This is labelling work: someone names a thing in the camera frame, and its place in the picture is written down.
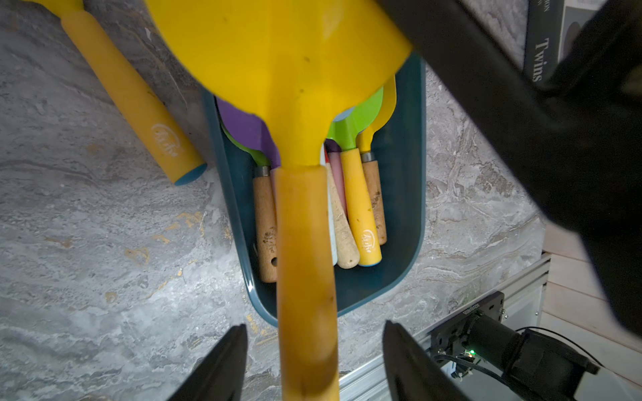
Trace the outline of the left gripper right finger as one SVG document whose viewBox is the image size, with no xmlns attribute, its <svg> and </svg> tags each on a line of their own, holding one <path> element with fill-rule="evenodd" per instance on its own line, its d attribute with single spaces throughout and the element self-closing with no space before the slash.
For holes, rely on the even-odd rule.
<svg viewBox="0 0 642 401">
<path fill-rule="evenodd" d="M 386 321 L 383 357 L 392 400 L 468 400 L 399 323 Z"/>
</svg>

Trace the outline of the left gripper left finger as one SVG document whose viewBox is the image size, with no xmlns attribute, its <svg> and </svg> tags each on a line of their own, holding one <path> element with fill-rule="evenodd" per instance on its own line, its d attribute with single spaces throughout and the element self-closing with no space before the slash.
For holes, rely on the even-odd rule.
<svg viewBox="0 0 642 401">
<path fill-rule="evenodd" d="M 169 400 L 240 400 L 246 363 L 247 327 L 232 326 Z"/>
</svg>

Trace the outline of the green trowel wooden handle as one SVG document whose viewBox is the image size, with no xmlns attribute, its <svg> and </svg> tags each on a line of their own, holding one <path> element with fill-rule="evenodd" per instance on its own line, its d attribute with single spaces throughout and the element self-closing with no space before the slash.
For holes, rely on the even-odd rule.
<svg viewBox="0 0 642 401">
<path fill-rule="evenodd" d="M 253 173 L 252 188 L 260 277 L 266 283 L 277 282 L 277 219 L 270 162 L 261 151 L 249 149 L 237 142 L 224 126 L 222 130 L 230 142 L 248 153 L 257 165 Z"/>
</svg>

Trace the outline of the yellow shovel orange handle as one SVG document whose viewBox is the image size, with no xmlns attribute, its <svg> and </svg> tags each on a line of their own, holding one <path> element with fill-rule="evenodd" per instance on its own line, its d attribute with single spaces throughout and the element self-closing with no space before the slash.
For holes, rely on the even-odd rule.
<svg viewBox="0 0 642 401">
<path fill-rule="evenodd" d="M 84 3 L 38 1 L 38 5 L 60 20 L 63 31 L 169 181 L 181 186 L 200 178 L 207 162 Z"/>
</svg>

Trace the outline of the purple trowel pink handle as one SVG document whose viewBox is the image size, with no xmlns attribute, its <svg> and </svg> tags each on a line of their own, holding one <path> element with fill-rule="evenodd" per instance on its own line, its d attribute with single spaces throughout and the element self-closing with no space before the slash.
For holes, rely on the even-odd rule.
<svg viewBox="0 0 642 401">
<path fill-rule="evenodd" d="M 339 200 L 341 201 L 342 207 L 344 209 L 344 214 L 348 215 L 346 198 L 344 193 L 344 175 L 343 175 L 343 168 L 341 164 L 340 153 L 329 152 L 328 157 L 329 157 L 329 163 L 333 171 L 334 183 L 337 188 L 337 192 L 339 194 Z"/>
</svg>

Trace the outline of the purple shovel pink handle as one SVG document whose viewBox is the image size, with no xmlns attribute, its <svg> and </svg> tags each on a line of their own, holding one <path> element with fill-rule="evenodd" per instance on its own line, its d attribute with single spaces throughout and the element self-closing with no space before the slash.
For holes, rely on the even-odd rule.
<svg viewBox="0 0 642 401">
<path fill-rule="evenodd" d="M 261 151 L 271 162 L 272 168 L 280 167 L 279 150 L 267 125 L 256 115 L 245 113 L 219 97 L 216 101 L 222 123 L 236 142 L 251 150 Z"/>
</svg>

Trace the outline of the green trowel yellow handle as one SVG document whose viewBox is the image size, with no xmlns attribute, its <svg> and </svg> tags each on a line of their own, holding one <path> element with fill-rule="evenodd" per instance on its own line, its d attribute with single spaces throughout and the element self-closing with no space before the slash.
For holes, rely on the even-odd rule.
<svg viewBox="0 0 642 401">
<path fill-rule="evenodd" d="M 364 177 L 357 135 L 375 120 L 383 102 L 383 89 L 378 89 L 363 103 L 356 105 L 345 119 L 334 121 L 327 134 L 341 148 L 344 193 L 349 225 L 359 250 L 359 265 L 372 267 L 382 260 L 376 219 Z"/>
</svg>

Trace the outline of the yellow shovel wooden handle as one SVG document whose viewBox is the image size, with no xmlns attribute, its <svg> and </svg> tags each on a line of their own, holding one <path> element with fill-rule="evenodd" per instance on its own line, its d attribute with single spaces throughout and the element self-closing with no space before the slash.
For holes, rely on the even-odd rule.
<svg viewBox="0 0 642 401">
<path fill-rule="evenodd" d="M 379 114 L 370 126 L 363 130 L 356 139 L 361 155 L 364 177 L 369 191 L 369 198 L 373 208 L 374 220 L 376 221 L 379 243 L 381 245 L 387 242 L 386 217 L 379 164 L 371 150 L 371 145 L 376 131 L 386 125 L 396 108 L 397 89 L 396 77 L 394 75 L 385 83 L 383 90 L 383 100 Z"/>
</svg>

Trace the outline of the yellow shovel blue tip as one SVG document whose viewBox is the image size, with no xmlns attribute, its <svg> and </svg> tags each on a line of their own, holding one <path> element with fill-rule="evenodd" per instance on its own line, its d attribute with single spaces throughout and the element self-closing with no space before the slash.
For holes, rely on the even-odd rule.
<svg viewBox="0 0 642 401">
<path fill-rule="evenodd" d="M 279 149 L 278 329 L 283 397 L 339 398 L 338 312 L 320 151 L 411 43 L 373 1 L 150 1 L 177 59 L 269 128 Z"/>
</svg>

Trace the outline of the lime shovel wooden handle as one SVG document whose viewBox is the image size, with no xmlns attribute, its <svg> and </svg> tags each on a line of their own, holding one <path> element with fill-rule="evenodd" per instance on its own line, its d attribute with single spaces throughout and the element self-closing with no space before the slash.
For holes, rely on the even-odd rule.
<svg viewBox="0 0 642 401">
<path fill-rule="evenodd" d="M 338 252 L 338 265 L 342 269 L 352 269 L 359 263 L 359 250 L 351 232 L 339 192 L 334 182 L 334 174 L 329 162 L 326 163 L 329 180 L 330 205 L 334 217 L 334 237 Z"/>
</svg>

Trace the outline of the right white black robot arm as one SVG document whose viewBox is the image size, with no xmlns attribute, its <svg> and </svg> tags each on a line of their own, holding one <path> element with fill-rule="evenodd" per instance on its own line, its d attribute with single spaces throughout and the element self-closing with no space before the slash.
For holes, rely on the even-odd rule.
<svg viewBox="0 0 642 401">
<path fill-rule="evenodd" d="M 640 2 L 606 2 L 541 85 L 459 1 L 381 8 L 541 212 L 579 235 L 615 317 L 640 334 Z"/>
</svg>

